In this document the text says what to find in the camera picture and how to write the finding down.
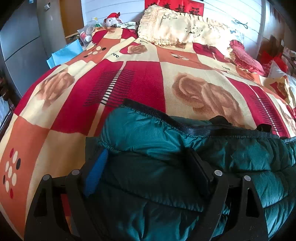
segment white paneled wall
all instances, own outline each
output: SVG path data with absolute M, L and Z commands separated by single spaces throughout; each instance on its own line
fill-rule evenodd
M 205 0 L 204 16 L 227 25 L 235 19 L 248 23 L 248 29 L 237 24 L 237 30 L 244 33 L 246 51 L 257 57 L 264 30 L 265 0 Z M 144 11 L 144 0 L 81 0 L 84 23 L 97 17 L 101 22 L 112 12 L 120 12 L 124 21 L 139 21 Z

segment stuffed animal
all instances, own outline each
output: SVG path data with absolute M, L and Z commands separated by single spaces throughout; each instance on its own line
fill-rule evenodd
M 120 16 L 120 12 L 119 13 L 115 13 L 115 12 L 111 13 L 107 18 L 104 19 L 106 26 L 111 27 L 114 24 L 123 23 L 121 21 L 121 19 L 119 19 L 119 16 Z

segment red banner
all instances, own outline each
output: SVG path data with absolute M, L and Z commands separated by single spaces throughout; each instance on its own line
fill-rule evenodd
M 186 12 L 203 16 L 204 4 L 191 0 L 145 0 L 145 9 L 151 5 L 158 5 L 176 12 Z

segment light blue bag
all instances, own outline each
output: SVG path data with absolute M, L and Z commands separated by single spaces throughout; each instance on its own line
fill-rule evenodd
M 52 56 L 47 60 L 47 64 L 52 69 L 59 64 L 64 64 L 70 61 L 82 51 L 83 49 L 79 43 L 79 40 L 76 40 L 73 43 L 66 45 L 59 51 L 53 53 Z

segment silver screw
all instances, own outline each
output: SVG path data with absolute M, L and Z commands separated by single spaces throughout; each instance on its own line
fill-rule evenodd
M 49 178 L 50 178 L 50 175 L 49 175 L 49 174 L 46 174 L 46 175 L 43 176 L 42 179 L 43 179 L 44 181 L 47 181 Z
M 244 179 L 245 179 L 246 181 L 248 181 L 248 182 L 251 180 L 250 176 L 248 176 L 248 175 L 245 175 L 245 176 L 244 176 Z
M 222 172 L 221 172 L 220 170 L 216 170 L 216 171 L 215 171 L 215 174 L 216 174 L 217 176 L 222 176 Z
M 80 173 L 80 171 L 78 169 L 74 169 L 71 173 L 72 175 L 76 176 Z

